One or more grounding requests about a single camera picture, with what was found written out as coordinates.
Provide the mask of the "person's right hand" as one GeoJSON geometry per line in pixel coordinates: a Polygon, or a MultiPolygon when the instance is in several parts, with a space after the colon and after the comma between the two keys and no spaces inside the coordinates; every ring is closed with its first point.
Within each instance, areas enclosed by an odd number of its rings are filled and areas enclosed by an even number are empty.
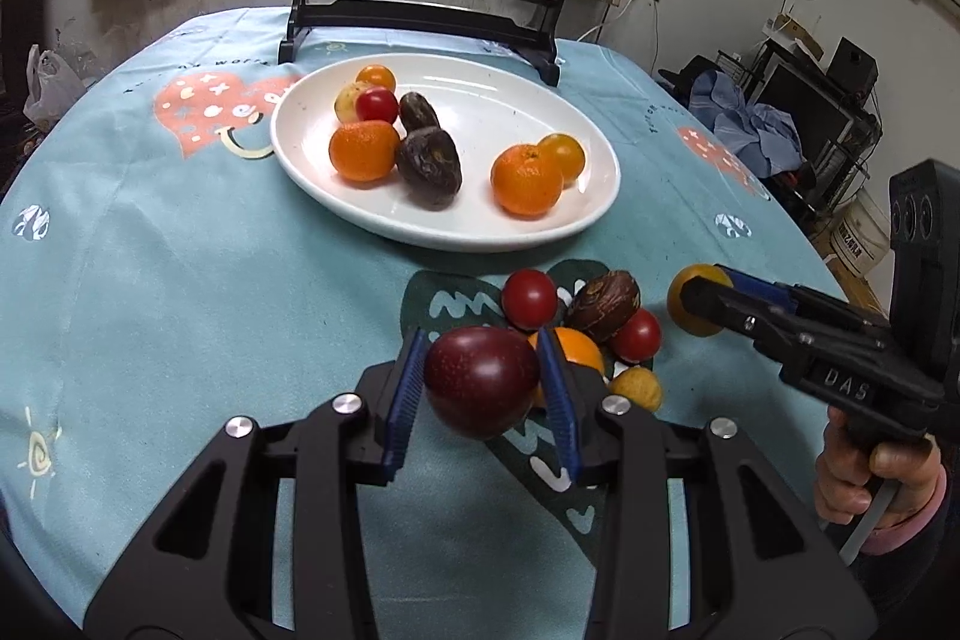
{"type": "Polygon", "coordinates": [[[949,478],[940,448],[928,438],[924,445],[879,443],[866,455],[854,447],[848,422],[843,411],[828,408],[823,450],[815,462],[815,511],[822,521],[850,525],[871,507],[867,482],[874,477],[898,482],[895,498],[862,546],[867,555],[890,554],[923,533],[946,498],[949,478]]]}

